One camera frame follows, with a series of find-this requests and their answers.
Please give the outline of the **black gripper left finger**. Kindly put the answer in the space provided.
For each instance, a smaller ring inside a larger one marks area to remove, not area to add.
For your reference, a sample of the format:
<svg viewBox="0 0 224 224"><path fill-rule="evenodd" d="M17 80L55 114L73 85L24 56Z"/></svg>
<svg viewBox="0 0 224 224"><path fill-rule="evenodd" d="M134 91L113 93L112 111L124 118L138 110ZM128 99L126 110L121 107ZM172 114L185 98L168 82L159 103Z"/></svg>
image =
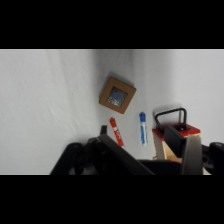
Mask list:
<svg viewBox="0 0 224 224"><path fill-rule="evenodd" d="M98 137L85 145L72 143L70 174L74 175L153 175L140 160L135 159L107 134L103 125Z"/></svg>

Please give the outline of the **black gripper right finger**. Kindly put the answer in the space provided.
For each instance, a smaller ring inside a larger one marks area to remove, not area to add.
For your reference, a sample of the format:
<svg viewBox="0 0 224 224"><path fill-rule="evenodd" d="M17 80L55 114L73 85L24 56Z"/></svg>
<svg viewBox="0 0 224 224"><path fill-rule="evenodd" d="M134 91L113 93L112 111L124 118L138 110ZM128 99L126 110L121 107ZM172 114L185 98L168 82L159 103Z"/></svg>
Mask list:
<svg viewBox="0 0 224 224"><path fill-rule="evenodd" d="M195 135L183 137L173 126L164 131L164 140L176 157L182 159L182 175L202 175L208 169L213 175L224 175L224 143L201 143Z"/></svg>

